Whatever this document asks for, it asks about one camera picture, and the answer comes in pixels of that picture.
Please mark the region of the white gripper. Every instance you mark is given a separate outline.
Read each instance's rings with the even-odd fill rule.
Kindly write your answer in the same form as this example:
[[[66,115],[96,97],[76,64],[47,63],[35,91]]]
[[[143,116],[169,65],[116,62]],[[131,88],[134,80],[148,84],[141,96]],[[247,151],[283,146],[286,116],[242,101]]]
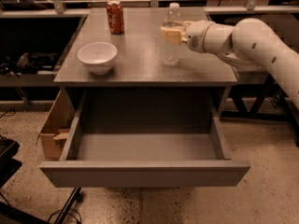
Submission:
[[[206,32],[213,21],[184,21],[186,33],[179,28],[161,28],[162,38],[173,44],[181,45],[187,42],[187,47],[194,52],[205,53],[204,40]]]

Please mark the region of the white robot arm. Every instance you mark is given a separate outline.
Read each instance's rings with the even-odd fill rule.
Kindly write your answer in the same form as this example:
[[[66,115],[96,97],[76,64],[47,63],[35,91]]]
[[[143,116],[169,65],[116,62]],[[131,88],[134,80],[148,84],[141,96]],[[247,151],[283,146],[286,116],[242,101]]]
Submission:
[[[244,19],[236,25],[214,21],[186,21],[182,27],[163,26],[162,38],[209,53],[243,71],[265,69],[299,107],[299,53],[289,48],[263,21]]]

